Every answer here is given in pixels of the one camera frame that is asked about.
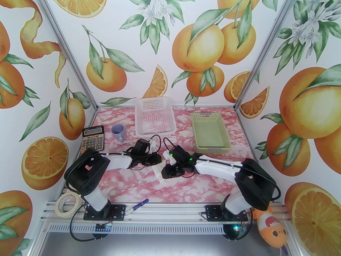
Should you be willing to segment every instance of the calculator display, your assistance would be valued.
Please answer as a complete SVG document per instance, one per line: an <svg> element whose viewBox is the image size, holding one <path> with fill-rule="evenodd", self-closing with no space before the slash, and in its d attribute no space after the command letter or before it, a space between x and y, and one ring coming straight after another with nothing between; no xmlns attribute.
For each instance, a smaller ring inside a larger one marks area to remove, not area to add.
<svg viewBox="0 0 341 256"><path fill-rule="evenodd" d="M84 131L84 135L96 134L96 133L100 133L101 131L102 131L102 128L90 129L90 130Z"/></svg>

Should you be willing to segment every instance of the blue pen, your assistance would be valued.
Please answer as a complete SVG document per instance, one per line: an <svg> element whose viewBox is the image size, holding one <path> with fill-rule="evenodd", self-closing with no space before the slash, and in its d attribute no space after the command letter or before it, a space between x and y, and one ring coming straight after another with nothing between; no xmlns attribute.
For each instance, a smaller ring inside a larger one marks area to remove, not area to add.
<svg viewBox="0 0 341 256"><path fill-rule="evenodd" d="M129 215L132 212L134 212L135 210L137 210L139 207L142 207L144 204L148 203L149 199L143 200L142 202L138 203L137 205L133 206L132 208L130 208L129 210L127 210L125 212L125 215Z"/></svg>

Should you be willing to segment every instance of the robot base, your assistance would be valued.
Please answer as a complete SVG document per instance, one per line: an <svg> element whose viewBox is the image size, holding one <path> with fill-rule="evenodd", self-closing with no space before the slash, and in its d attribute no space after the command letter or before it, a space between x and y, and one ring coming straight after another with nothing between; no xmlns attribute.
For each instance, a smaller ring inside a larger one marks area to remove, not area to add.
<svg viewBox="0 0 341 256"><path fill-rule="evenodd" d="M100 212L87 206L83 220L87 221L123 221L126 205L107 204Z"/></svg>

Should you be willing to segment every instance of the black cable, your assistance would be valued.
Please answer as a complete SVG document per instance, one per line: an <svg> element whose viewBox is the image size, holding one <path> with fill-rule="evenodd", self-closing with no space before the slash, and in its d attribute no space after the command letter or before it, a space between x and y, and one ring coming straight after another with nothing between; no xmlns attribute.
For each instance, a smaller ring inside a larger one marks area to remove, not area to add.
<svg viewBox="0 0 341 256"><path fill-rule="evenodd" d="M75 212L75 214L72 216L71 218L71 221L70 221L70 235L71 237L76 240L76 241L79 241L79 242L88 242L88 241L93 241L93 240L98 240L98 239L101 239L101 238L90 238L90 239L78 239L75 235L73 235L72 233L72 221L73 219L75 218L76 214L79 212L79 210L84 207L86 205L86 203L84 203L83 205L81 205L78 210Z"/></svg>
<svg viewBox="0 0 341 256"><path fill-rule="evenodd" d="M274 185L274 187L275 187L276 190L278 191L278 195L277 195L276 197L274 197L274 198L271 198L271 201L277 200L278 198L281 197L281 191L280 191L279 187L276 185L276 183L272 182L269 178L265 177L264 175L261 175L260 173L257 173L257 172L255 172L255 171L252 171L252 170L250 170L250 169L248 169L248 168L245 168L245 167L242 167L242 166L238 166L238 165L233 165L233 166L232 166L231 164L226 163L226 162L220 162L220 161L208 160L208 159L201 159L201 158L198 158L197 160L200 160L200 161L208 161L208 162L213 162L213 163L218 163L218 164L223 164L223 165L227 165L227 166L230 166L230 167L236 167L236 168L239 168L239 169L243 169L243 170L249 171L249 172L251 172L251 173L253 173L253 174L256 174L256 175L258 175L258 176L260 176L260 177L262 177L262 178L268 180L271 184Z"/></svg>
<svg viewBox="0 0 341 256"><path fill-rule="evenodd" d="M146 167L146 165L145 166L143 166L141 169L137 169L137 170L134 170L133 168L130 168L132 171L140 171L140 170L142 170L144 167Z"/></svg>
<svg viewBox="0 0 341 256"><path fill-rule="evenodd" d="M163 138L163 144L165 144L167 150L169 150L169 148L166 145L165 139L169 141L170 144L172 144L172 146L175 148L175 145L169 140L169 138Z"/></svg>
<svg viewBox="0 0 341 256"><path fill-rule="evenodd" d="M188 176L188 177L185 177L185 176L181 176L181 177L183 177L183 178L191 178L192 176L194 176L196 173L193 173L192 175L190 175L190 176Z"/></svg>

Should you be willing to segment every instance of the pink marble tabletop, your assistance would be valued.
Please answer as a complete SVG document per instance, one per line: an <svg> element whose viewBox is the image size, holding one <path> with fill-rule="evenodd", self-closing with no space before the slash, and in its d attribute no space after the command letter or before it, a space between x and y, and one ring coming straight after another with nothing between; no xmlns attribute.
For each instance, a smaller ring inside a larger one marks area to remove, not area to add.
<svg viewBox="0 0 341 256"><path fill-rule="evenodd" d="M176 133L168 136L174 143L192 154L195 151L191 115L193 112L218 112L223 116L224 124L229 133L231 150L223 155L211 157L230 161L243 161L252 158L245 135L240 127L236 113L232 107L173 107L177 124ZM127 135L124 142L114 140L111 127L122 123ZM138 137L135 134L134 107L100 107L94 126L104 125L104 152L122 152L134 146ZM160 154L166 150L161 145ZM209 175L194 175L191 178L173 178L161 184L157 180L152 167L145 167L141 171L118 169L106 171L100 184L102 192L107 194L111 202L140 202L149 199L150 202L163 203L193 203L193 202L221 202L234 187L234 184L218 177Z"/></svg>

